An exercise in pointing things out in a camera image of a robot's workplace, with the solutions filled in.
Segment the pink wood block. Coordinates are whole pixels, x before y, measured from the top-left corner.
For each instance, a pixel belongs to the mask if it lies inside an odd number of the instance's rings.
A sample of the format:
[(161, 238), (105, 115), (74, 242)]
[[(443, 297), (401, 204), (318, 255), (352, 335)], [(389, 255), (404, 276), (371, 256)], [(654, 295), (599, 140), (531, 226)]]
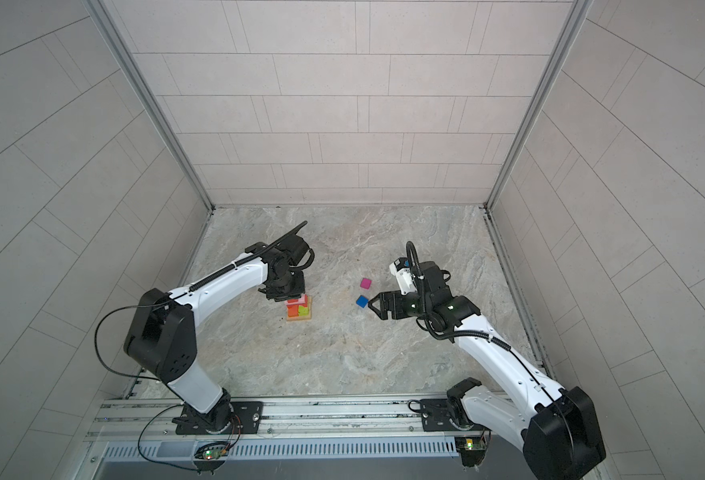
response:
[(300, 296), (296, 299), (286, 300), (286, 305), (287, 306), (306, 306), (306, 305), (308, 305), (308, 296), (306, 294), (302, 294), (302, 296)]

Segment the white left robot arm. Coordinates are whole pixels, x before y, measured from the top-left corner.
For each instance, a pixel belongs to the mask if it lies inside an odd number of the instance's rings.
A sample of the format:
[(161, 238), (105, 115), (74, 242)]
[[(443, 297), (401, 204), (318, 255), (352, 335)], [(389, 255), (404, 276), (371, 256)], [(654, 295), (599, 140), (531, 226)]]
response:
[(304, 270), (314, 250), (298, 235), (301, 225), (278, 240), (258, 242), (230, 264), (170, 292), (144, 293), (124, 340), (124, 353), (182, 400), (172, 419), (176, 433), (228, 434), (238, 412), (232, 396), (214, 382), (198, 361), (198, 333), (208, 317), (258, 288), (268, 300), (296, 300), (306, 293)]

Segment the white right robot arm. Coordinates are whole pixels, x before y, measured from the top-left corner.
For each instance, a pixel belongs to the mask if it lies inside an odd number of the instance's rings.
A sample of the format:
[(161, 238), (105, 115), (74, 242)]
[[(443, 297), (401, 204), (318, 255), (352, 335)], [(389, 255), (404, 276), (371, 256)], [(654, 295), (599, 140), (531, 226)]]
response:
[(416, 319), (433, 339), (469, 354), (507, 395), (500, 398), (473, 378), (459, 382), (447, 394), (456, 426), (480, 425), (501, 436), (538, 479), (580, 479), (606, 458), (591, 398), (524, 359), (474, 303), (451, 293), (448, 271), (404, 257), (389, 271), (398, 288), (374, 296), (369, 309), (382, 320)]

